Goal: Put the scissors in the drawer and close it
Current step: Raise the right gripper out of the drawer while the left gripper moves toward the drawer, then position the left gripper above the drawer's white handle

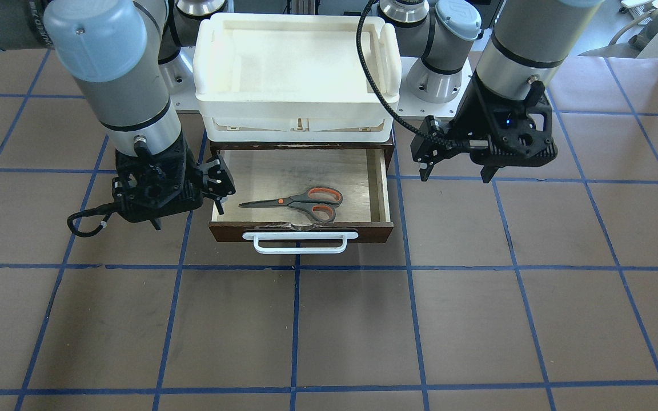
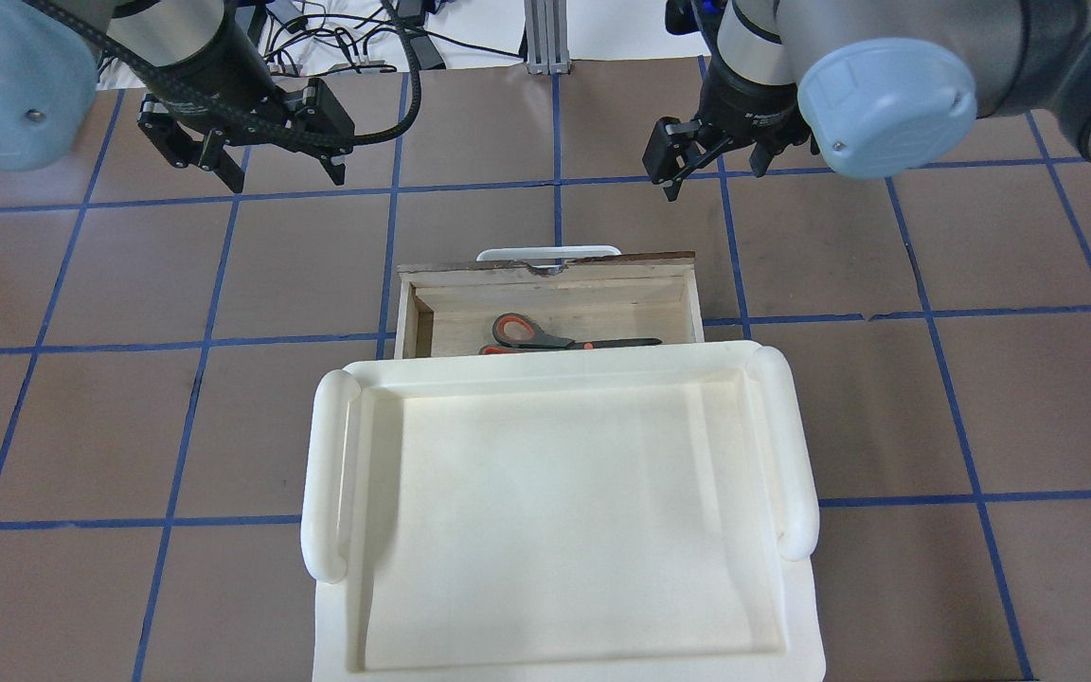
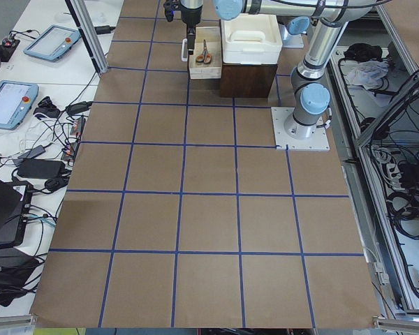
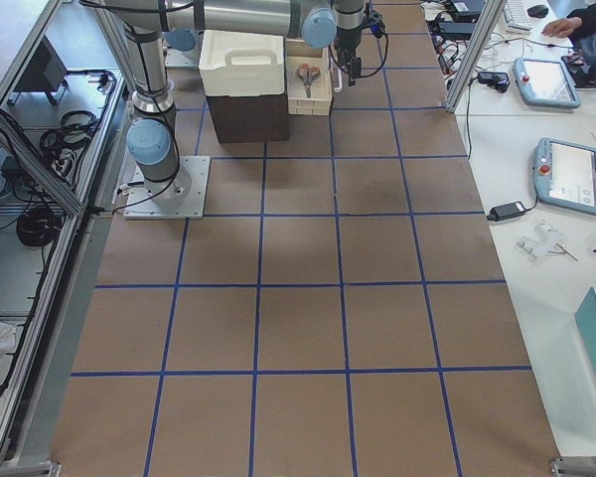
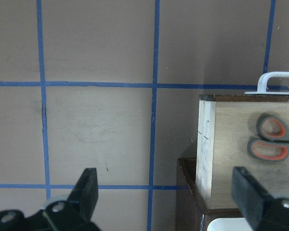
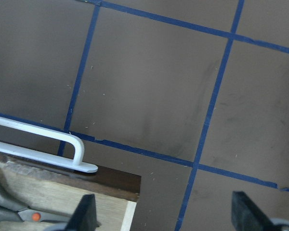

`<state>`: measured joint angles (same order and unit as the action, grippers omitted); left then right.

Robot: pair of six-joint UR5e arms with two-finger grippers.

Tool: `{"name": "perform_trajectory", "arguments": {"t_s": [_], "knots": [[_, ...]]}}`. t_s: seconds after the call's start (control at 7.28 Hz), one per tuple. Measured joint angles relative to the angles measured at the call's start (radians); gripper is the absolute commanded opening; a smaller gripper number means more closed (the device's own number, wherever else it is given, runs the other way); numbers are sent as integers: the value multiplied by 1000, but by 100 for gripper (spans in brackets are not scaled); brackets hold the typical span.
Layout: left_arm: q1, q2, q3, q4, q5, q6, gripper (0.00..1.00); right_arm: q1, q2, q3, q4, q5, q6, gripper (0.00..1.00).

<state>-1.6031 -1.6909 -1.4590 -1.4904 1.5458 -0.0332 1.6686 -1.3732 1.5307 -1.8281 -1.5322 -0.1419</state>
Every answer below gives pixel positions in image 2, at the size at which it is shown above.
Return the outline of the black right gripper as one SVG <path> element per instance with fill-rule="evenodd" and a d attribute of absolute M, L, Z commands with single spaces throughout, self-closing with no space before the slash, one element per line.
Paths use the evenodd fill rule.
<path fill-rule="evenodd" d="M 812 134 L 799 112 L 795 83 L 757 83 L 724 62 L 711 62 L 694 119 L 658 119 L 642 165 L 667 202 L 675 202 L 686 178 L 724 153 L 750 147 L 750 169 L 766 174 L 776 156 L 810 142 Z"/>

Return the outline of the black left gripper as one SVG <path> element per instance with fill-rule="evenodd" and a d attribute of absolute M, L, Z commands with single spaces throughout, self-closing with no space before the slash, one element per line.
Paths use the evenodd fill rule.
<path fill-rule="evenodd" d="M 215 101 L 255 113 L 276 125 L 290 121 L 286 92 L 269 77 L 254 43 L 241 27 L 160 27 L 143 44 L 143 57 L 166 77 L 185 83 Z M 215 174 L 233 193 L 245 188 L 245 172 L 229 154 L 229 144 L 269 144 L 272 137 L 250 131 L 177 94 L 163 83 L 148 83 L 137 112 L 137 128 L 164 160 L 177 169 Z M 191 137 L 190 131 L 201 134 Z M 295 92 L 295 131 L 351 137 L 355 122 L 322 77 L 309 77 Z M 315 158 L 334 186 L 345 186 L 352 144 L 299 143 Z"/>

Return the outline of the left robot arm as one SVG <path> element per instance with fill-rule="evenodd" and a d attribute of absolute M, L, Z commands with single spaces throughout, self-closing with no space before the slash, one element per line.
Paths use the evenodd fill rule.
<path fill-rule="evenodd" d="M 242 191 L 230 147 L 276 144 L 345 181 L 355 125 L 312 77 L 281 89 L 237 19 L 233 1 L 60 1 L 57 9 L 148 65 L 137 128 L 173 168 L 216 174 Z M 104 50 L 25 1 L 0 1 L 0 171 L 63 158 L 96 96 Z"/>

